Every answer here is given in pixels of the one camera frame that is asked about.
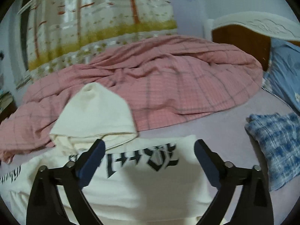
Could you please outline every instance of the blue floral pillowcase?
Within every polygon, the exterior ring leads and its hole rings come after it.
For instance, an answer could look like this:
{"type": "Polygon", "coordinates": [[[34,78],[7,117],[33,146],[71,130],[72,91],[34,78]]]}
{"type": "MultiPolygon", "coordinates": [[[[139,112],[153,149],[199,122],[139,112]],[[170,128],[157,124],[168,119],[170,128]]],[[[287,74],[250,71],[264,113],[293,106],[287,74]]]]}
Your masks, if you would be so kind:
{"type": "Polygon", "coordinates": [[[262,87],[300,115],[300,47],[271,38],[269,68],[262,87]]]}

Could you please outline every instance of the pink blanket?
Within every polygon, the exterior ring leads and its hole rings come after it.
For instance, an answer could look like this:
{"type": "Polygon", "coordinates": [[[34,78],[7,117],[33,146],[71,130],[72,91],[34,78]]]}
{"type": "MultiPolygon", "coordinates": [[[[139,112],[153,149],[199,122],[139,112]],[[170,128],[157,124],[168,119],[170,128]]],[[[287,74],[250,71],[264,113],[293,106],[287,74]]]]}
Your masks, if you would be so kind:
{"type": "Polygon", "coordinates": [[[31,85],[23,105],[0,125],[0,159],[53,147],[49,132],[83,85],[98,82],[124,98],[138,131],[200,118],[246,102],[262,67],[235,46],[164,36],[106,50],[31,85]]]}

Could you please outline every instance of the pillow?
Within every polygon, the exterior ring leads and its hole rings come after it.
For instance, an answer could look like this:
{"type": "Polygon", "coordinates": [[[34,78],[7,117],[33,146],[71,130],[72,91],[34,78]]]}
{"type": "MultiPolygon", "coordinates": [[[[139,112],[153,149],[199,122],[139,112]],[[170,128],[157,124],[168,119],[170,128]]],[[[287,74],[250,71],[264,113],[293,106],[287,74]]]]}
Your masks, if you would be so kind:
{"type": "Polygon", "coordinates": [[[300,47],[271,39],[269,68],[262,87],[279,96],[300,115],[300,47]]]}
{"type": "Polygon", "coordinates": [[[296,113],[251,114],[245,129],[258,141],[265,156],[270,191],[300,174],[300,117],[296,113]]]}

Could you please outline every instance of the curtain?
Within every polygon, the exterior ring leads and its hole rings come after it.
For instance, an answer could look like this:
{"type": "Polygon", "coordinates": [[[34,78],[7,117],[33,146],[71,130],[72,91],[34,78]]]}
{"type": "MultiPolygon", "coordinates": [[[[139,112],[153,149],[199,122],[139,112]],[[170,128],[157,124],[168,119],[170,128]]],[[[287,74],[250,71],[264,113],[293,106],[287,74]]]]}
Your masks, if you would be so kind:
{"type": "Polygon", "coordinates": [[[88,63],[112,46],[176,34],[168,0],[33,0],[28,68],[33,80],[88,63]]]}

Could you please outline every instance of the folded plaid garment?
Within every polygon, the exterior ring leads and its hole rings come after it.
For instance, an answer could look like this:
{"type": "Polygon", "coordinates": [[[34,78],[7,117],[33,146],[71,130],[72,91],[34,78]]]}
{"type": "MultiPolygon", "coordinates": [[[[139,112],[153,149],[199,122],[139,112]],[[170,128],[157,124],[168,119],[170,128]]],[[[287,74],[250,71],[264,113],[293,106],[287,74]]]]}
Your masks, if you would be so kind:
{"type": "Polygon", "coordinates": [[[269,190],[280,189],[300,174],[300,118],[251,114],[245,129],[258,141],[268,163],[269,190]]]}

